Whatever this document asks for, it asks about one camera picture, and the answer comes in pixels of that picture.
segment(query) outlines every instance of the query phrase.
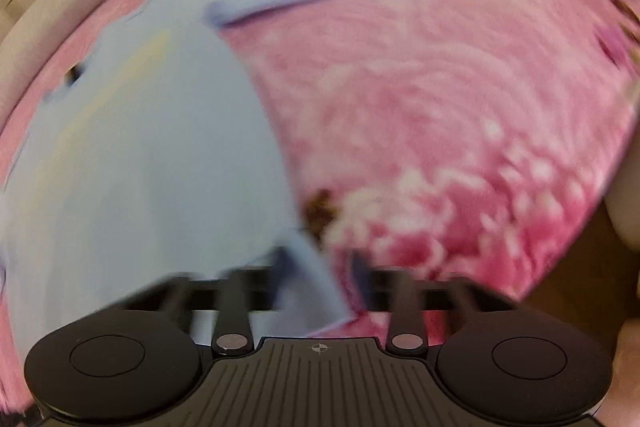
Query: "circular cap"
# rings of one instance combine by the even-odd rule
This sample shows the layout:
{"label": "circular cap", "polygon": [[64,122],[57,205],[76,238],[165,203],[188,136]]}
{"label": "circular cap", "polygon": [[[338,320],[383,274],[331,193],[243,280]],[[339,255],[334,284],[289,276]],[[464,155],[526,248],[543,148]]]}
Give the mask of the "circular cap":
{"label": "circular cap", "polygon": [[497,423],[538,425],[576,418],[611,381],[607,353],[581,331],[533,311],[478,314],[438,352],[444,385]]}
{"label": "circular cap", "polygon": [[242,349],[246,344],[248,344],[248,340],[244,335],[227,333],[226,335],[218,337],[216,344],[218,344],[222,349]]}
{"label": "circular cap", "polygon": [[[523,357],[531,353],[532,357]],[[544,380],[566,367],[566,355],[553,342],[535,337],[518,337],[494,347],[494,362],[507,375],[524,380]]]}
{"label": "circular cap", "polygon": [[101,335],[71,352],[71,365],[88,377],[116,377],[137,368],[145,358],[145,348],[138,341],[120,335]]}
{"label": "circular cap", "polygon": [[50,333],[29,352],[34,398],[78,422],[122,423],[167,409],[200,375],[190,336],[163,315],[98,312]]}
{"label": "circular cap", "polygon": [[418,349],[422,346],[422,339],[418,335],[403,333],[391,339],[391,343],[398,349]]}

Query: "pink bedsheet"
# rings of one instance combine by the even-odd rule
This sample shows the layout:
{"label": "pink bedsheet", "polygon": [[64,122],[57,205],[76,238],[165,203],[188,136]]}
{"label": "pink bedsheet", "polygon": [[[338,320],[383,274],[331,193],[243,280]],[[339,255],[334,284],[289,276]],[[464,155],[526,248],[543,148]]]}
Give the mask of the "pink bedsheet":
{"label": "pink bedsheet", "polygon": [[[106,1],[60,47],[0,136],[0,176],[43,93],[142,1]],[[376,264],[518,297],[580,230],[634,121],[630,73],[595,37],[621,20],[609,0],[322,0],[225,37],[300,201],[330,188],[342,207],[327,235],[339,271],[363,248]],[[336,334],[383,329],[364,314]],[[24,405],[4,306],[0,375],[0,404]]]}

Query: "pink tablecloth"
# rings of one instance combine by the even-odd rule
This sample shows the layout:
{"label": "pink tablecloth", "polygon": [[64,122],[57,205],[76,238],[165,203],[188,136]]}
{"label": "pink tablecloth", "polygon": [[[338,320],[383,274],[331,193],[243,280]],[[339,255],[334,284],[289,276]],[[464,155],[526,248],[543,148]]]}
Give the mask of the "pink tablecloth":
{"label": "pink tablecloth", "polygon": [[[0,136],[1,176],[43,93],[142,1],[108,0],[60,47]],[[357,247],[521,296],[580,230],[633,122],[630,75],[595,37],[621,20],[609,0],[322,0],[225,37],[300,200],[330,188],[342,207],[326,238],[338,270]],[[383,328],[363,315],[337,334]],[[5,307],[0,375],[5,406],[23,405]]]}

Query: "black object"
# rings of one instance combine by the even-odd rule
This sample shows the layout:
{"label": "black object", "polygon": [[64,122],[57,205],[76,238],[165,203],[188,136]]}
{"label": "black object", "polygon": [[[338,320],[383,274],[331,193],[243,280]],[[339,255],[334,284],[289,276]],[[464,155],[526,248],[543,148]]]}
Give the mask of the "black object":
{"label": "black object", "polygon": [[[599,425],[611,361],[585,334],[456,279],[417,282],[353,255],[367,309],[390,311],[377,339],[261,339],[249,311],[271,308],[281,274],[246,269],[220,281],[174,277],[44,337],[25,377],[44,427],[68,425]],[[187,332],[219,310],[211,346]],[[423,310],[455,333],[428,346]]]}

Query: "folded fabric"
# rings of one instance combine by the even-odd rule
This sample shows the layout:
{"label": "folded fabric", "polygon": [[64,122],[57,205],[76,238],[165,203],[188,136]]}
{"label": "folded fabric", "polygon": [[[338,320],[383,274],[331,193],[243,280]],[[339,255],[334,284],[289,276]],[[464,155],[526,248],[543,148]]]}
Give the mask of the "folded fabric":
{"label": "folded fabric", "polygon": [[[42,102],[0,201],[22,359],[49,331],[166,273],[216,277],[299,228],[260,101],[204,13],[222,24],[301,1],[149,0],[105,28],[82,77]],[[334,288],[295,237],[298,275],[278,305],[290,320],[316,316],[287,331],[348,320],[339,298],[318,298]]]}

